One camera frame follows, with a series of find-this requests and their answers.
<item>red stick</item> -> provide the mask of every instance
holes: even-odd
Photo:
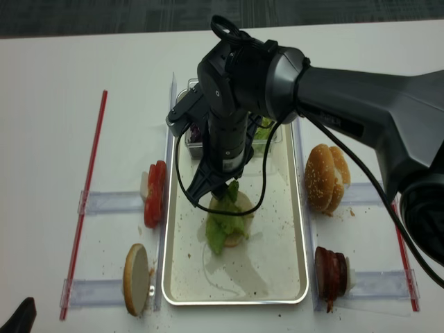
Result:
[[[92,143],[91,155],[89,157],[88,172],[86,175],[85,187],[83,189],[84,194],[88,193],[89,186],[91,185],[92,171],[94,169],[94,161],[96,159],[97,146],[99,145],[99,137],[100,137],[100,131],[102,128],[103,116],[105,114],[105,105],[106,105],[107,96],[108,96],[108,91],[103,90],[102,101],[100,104],[99,118],[97,119],[97,125],[96,125],[96,134],[94,135],[94,141]],[[59,318],[61,321],[64,321],[67,317],[69,291],[71,290],[71,283],[74,278],[74,270],[76,269],[77,252],[78,252],[78,246],[80,244],[80,235],[82,233],[84,216],[85,216],[84,214],[78,215],[76,236],[74,237],[74,245],[73,245],[72,252],[71,252],[71,262],[69,263],[68,278],[67,278],[67,283],[65,285],[66,297],[63,302],[63,304],[65,306],[62,307],[62,311],[60,312],[60,318]]]
[[[395,211],[396,214],[398,214],[398,209],[396,208],[396,204],[392,203],[391,207]],[[406,279],[407,279],[407,285],[409,287],[410,296],[411,296],[411,308],[413,312],[419,312],[419,302],[418,302],[418,295],[416,295],[416,289],[413,285],[413,278],[411,276],[410,271],[410,262],[409,257],[407,256],[407,249],[405,247],[404,239],[402,239],[401,233],[397,227],[396,228],[396,235],[398,236],[398,243],[400,245],[400,251],[401,251],[401,258],[402,258],[402,265],[404,267],[404,270],[406,271]]]

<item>black cable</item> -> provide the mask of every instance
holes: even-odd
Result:
[[[396,212],[391,207],[389,199],[387,198],[384,190],[382,189],[381,185],[379,185],[379,182],[376,180],[376,178],[371,173],[371,171],[367,168],[367,166],[341,140],[339,140],[333,133],[331,133],[320,121],[318,121],[316,118],[312,117],[308,112],[305,112],[305,110],[302,110],[302,108],[298,108],[297,111],[302,116],[306,117],[310,122],[312,122],[325,135],[327,135],[343,151],[345,151],[345,153],[348,156],[350,156],[350,158],[366,174],[366,176],[368,177],[368,179],[370,180],[372,185],[376,188],[376,191],[379,194],[379,197],[381,198],[382,203],[384,204],[385,208],[387,209],[388,214],[390,215],[391,219],[393,220],[395,226],[400,231],[402,238],[407,243],[407,246],[409,247],[410,251],[413,253],[413,256],[415,257],[416,261],[418,261],[419,265],[424,270],[424,272],[426,272],[426,274],[428,274],[428,276],[433,281],[435,281],[435,283],[438,286],[440,286],[441,288],[444,288],[444,280],[441,279],[439,277],[439,275],[435,273],[435,271],[429,266],[429,264],[421,256],[421,254],[419,253],[419,251],[416,248],[415,244],[413,243],[412,239],[410,238],[409,233],[405,230],[404,225],[399,220],[398,215],[396,214]]]
[[[264,159],[262,161],[262,190],[261,190],[261,196],[259,198],[259,201],[257,202],[256,206],[254,206],[252,209],[247,210],[246,212],[224,212],[223,210],[211,210],[210,208],[206,208],[203,207],[202,205],[199,205],[199,203],[197,203],[187,192],[187,190],[184,188],[183,184],[182,184],[182,179],[180,178],[180,172],[179,172],[179,156],[178,156],[178,151],[179,151],[179,144],[180,144],[180,138],[185,134],[185,132],[187,132],[188,128],[190,125],[185,126],[184,130],[180,133],[178,140],[176,142],[176,148],[174,151],[174,160],[176,163],[176,172],[178,174],[178,182],[179,182],[179,186],[182,190],[182,192],[184,193],[184,195],[187,197],[188,201],[196,206],[197,208],[203,210],[204,212],[207,213],[211,213],[211,214],[220,214],[220,215],[228,215],[228,216],[245,216],[245,215],[249,215],[253,212],[256,212],[259,207],[261,206],[262,202],[264,201],[264,197],[265,197],[265,188],[266,188],[266,159],[268,156],[268,150],[270,148],[270,143],[271,143],[271,138],[274,136],[276,130],[278,129],[278,127],[282,124],[282,122],[285,120],[287,116],[285,115],[285,117],[282,117],[276,124],[275,126],[272,128],[270,135],[268,136],[268,139],[266,140],[266,144],[265,144],[265,151],[264,151]]]
[[[213,30],[217,37],[232,46],[241,47],[249,45],[256,49],[260,49],[263,45],[262,42],[252,38],[245,31],[240,31],[234,23],[225,17],[219,15],[213,16],[210,26],[211,30]],[[226,33],[221,27],[227,29],[228,33]]]

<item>top bun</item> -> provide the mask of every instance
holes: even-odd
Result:
[[[319,144],[314,147],[305,167],[305,188],[310,206],[331,214],[341,202],[344,185],[350,184],[350,171],[342,150]]]

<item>tomato slice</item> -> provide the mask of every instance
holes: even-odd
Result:
[[[154,228],[162,217],[162,199],[164,193],[167,165],[164,161],[157,161],[150,165],[148,174],[148,198],[145,202],[144,220],[148,228]]]

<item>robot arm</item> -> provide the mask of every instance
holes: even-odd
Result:
[[[224,32],[218,26],[227,28]],[[311,67],[304,54],[261,43],[222,17],[222,39],[198,66],[200,85],[167,117],[178,137],[195,122],[203,158],[187,198],[223,194],[253,155],[262,117],[316,118],[375,149],[386,196],[402,193],[404,222],[417,244],[444,263],[444,71],[392,76]]]

